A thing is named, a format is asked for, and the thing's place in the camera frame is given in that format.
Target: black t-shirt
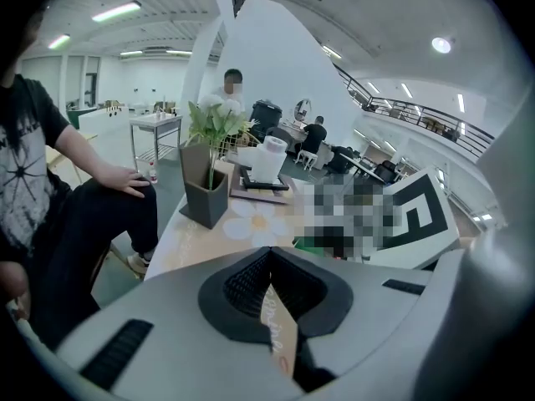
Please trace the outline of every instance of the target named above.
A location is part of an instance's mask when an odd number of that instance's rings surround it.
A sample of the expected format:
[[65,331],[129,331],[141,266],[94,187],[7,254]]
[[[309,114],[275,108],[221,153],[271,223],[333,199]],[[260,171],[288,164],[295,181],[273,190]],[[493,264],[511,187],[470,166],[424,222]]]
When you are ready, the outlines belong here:
[[319,145],[327,137],[327,131],[321,124],[307,124],[303,130],[308,132],[307,138],[303,141],[303,150],[318,153]]
[[341,155],[353,159],[353,153],[345,147],[331,147],[331,151],[334,153],[334,157],[329,162],[329,166],[336,172],[343,174],[351,166],[351,163]]
[[36,233],[70,192],[45,155],[45,145],[54,147],[68,125],[41,83],[17,75],[11,88],[0,87],[1,260],[31,256]]

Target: shelf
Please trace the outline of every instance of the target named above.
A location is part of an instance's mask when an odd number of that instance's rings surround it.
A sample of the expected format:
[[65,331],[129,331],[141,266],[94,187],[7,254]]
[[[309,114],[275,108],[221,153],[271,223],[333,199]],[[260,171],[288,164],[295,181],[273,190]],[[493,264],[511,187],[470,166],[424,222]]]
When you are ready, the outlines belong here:
[[[176,147],[173,147],[171,145],[158,145],[158,160],[164,158],[166,155],[168,155],[171,151],[175,150]],[[154,162],[156,160],[155,158],[155,152],[154,148],[151,148],[147,150],[145,153],[142,153],[139,156],[135,157],[137,160],[143,160],[144,162]]]

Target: sneaker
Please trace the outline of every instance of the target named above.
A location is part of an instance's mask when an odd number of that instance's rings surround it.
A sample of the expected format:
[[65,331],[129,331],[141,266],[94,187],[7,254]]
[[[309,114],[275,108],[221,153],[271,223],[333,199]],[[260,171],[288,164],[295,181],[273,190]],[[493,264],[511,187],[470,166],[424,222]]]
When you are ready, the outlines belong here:
[[147,261],[145,258],[140,256],[137,252],[133,254],[132,256],[127,257],[128,266],[130,266],[130,269],[132,269],[134,272],[139,273],[141,275],[145,275],[147,273],[147,269],[149,268],[150,261]]

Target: pixelated area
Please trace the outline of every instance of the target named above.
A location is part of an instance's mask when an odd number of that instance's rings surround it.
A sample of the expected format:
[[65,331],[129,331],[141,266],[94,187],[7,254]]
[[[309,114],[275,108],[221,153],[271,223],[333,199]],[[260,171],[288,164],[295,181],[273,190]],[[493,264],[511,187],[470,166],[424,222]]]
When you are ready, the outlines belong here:
[[331,175],[305,185],[295,213],[303,223],[295,234],[299,247],[357,261],[379,250],[401,223],[393,196],[384,194],[382,185],[351,175]]

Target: hand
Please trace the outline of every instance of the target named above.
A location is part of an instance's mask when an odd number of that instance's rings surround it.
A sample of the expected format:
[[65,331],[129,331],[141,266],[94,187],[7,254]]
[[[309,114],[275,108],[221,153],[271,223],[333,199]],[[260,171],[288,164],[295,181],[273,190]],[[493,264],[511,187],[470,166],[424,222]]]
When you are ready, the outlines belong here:
[[145,195],[134,187],[146,187],[150,184],[149,181],[138,180],[143,175],[130,168],[122,166],[102,165],[97,172],[95,179],[101,184],[110,189],[123,191],[129,195],[144,198]]

